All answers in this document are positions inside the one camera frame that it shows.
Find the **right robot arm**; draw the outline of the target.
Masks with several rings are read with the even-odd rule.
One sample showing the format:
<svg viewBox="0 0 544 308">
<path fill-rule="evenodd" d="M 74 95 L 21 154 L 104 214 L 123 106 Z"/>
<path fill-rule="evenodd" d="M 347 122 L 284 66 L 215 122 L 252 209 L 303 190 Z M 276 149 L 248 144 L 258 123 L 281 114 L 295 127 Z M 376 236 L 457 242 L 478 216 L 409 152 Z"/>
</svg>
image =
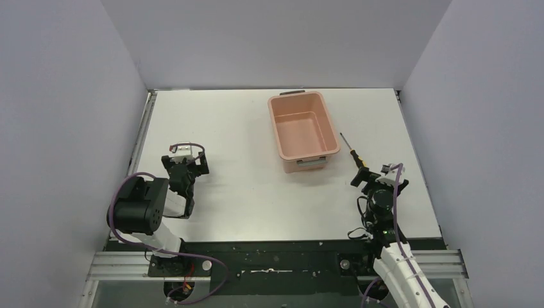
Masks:
<svg viewBox="0 0 544 308">
<path fill-rule="evenodd" d="M 359 167 L 351 185 L 364 183 L 360 199 L 366 202 L 360 211 L 364 235 L 370 244 L 373 271 L 387 287 L 398 307 L 449 307 L 431 285 L 416 261 L 406 237 L 398 225 L 397 203 L 409 184 L 402 178 L 403 164 L 383 165 L 379 173 Z"/>
</svg>

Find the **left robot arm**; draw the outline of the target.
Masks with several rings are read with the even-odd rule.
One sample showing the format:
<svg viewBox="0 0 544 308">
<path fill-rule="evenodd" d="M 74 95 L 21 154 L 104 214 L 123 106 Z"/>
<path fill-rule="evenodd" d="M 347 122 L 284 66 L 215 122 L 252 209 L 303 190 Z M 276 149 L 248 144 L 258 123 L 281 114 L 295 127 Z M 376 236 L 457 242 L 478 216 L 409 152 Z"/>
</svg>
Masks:
<svg viewBox="0 0 544 308">
<path fill-rule="evenodd" d="M 161 162 L 167 177 L 145 180 L 137 175 L 122 184 L 106 215 L 108 226 L 130 234 L 152 252 L 152 277 L 188 276 L 194 261 L 186 255 L 185 241 L 174 235 L 163 218 L 188 219 L 194 208 L 194 184 L 207 175 L 204 151 L 196 156 L 190 146 L 179 146 Z"/>
</svg>

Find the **yellow black screwdriver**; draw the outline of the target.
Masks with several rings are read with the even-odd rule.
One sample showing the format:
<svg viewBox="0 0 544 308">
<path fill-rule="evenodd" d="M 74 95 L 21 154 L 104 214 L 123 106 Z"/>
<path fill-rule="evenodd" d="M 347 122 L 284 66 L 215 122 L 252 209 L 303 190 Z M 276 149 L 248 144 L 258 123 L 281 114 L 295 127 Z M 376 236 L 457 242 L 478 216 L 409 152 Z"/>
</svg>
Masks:
<svg viewBox="0 0 544 308">
<path fill-rule="evenodd" d="M 346 140 L 346 137 L 344 136 L 344 134 L 342 132 L 339 133 L 342 140 L 344 141 L 344 143 L 347 145 L 348 149 L 349 149 L 349 153 L 350 155 L 352 156 L 353 158 L 353 161 L 355 162 L 355 165 L 358 167 L 358 168 L 361 168 L 361 167 L 367 167 L 365 161 L 363 161 L 363 159 L 361 158 L 361 156 L 351 147 L 351 145 L 349 144 L 349 142 Z"/>
</svg>

